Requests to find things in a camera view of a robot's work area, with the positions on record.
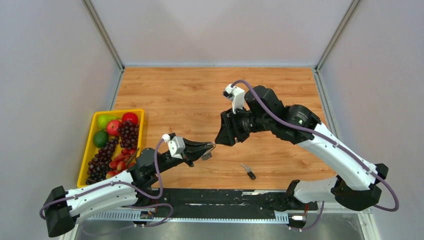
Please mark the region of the silver keyring with keys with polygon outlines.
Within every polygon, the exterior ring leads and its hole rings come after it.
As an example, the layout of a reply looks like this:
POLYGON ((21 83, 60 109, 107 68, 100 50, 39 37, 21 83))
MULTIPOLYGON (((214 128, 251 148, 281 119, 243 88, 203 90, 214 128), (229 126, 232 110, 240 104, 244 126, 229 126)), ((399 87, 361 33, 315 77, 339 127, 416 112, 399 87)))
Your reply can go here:
POLYGON ((214 150, 216 148, 216 146, 215 145, 213 145, 212 147, 211 147, 211 149, 209 149, 209 150, 207 150, 202 156, 201 156, 201 160, 202 161, 206 161, 206 160, 208 160, 208 159, 210 159, 210 158, 212 158, 213 157, 213 155, 212 155, 212 151, 214 150))

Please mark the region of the black headed silver key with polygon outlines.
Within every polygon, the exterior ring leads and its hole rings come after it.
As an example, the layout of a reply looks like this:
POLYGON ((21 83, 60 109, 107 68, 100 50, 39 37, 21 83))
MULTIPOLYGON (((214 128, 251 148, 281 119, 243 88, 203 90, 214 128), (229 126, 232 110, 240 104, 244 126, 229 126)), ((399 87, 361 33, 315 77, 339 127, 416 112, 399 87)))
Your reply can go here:
POLYGON ((245 169, 247 175, 249 176, 249 178, 251 180, 255 180, 256 179, 256 175, 252 172, 252 169, 249 166, 247 166, 247 165, 245 165, 243 163, 241 163, 240 165, 245 169))

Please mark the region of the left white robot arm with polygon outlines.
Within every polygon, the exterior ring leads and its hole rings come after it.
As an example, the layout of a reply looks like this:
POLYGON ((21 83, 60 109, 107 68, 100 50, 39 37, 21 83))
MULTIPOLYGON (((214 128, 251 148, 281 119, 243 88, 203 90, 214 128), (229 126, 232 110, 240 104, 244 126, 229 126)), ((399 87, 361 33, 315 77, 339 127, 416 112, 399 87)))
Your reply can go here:
POLYGON ((71 231, 80 222, 118 207, 147 207, 164 193, 161 173, 180 164, 208 159, 212 141, 191 141, 175 133, 164 134, 155 148, 144 148, 135 165, 100 182, 70 190, 51 190, 39 215, 50 238, 71 231))

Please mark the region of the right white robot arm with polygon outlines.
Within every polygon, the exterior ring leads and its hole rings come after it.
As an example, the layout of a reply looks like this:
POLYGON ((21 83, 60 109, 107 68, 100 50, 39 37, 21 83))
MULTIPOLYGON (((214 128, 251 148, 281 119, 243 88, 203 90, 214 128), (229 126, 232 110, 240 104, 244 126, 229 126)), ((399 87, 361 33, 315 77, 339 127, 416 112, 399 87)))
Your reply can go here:
POLYGON ((336 175, 327 179, 293 180, 285 193, 290 208, 329 201, 362 211, 379 203, 382 191, 378 184, 386 178, 388 167, 370 163, 352 152, 307 107, 286 106, 272 89, 262 85, 244 91, 230 84, 223 96, 231 101, 232 107, 220 115, 216 144, 233 146, 252 133, 269 131, 278 139, 314 154, 335 171, 336 175))

